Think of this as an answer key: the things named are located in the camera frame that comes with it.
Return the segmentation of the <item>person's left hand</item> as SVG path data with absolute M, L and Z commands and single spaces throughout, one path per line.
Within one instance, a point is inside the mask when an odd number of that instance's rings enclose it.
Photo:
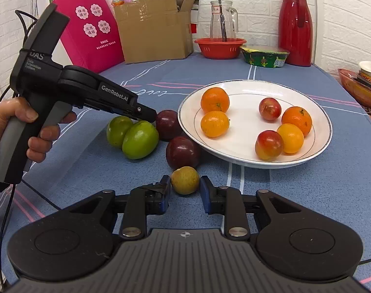
M 38 113 L 22 97 L 8 99 L 0 103 L 0 140 L 11 117 L 22 122 L 31 123 L 38 118 Z M 52 143 L 60 137 L 60 126 L 43 127 L 38 137 L 31 137 L 28 142 L 27 157 L 31 161 L 41 163 L 45 160 Z

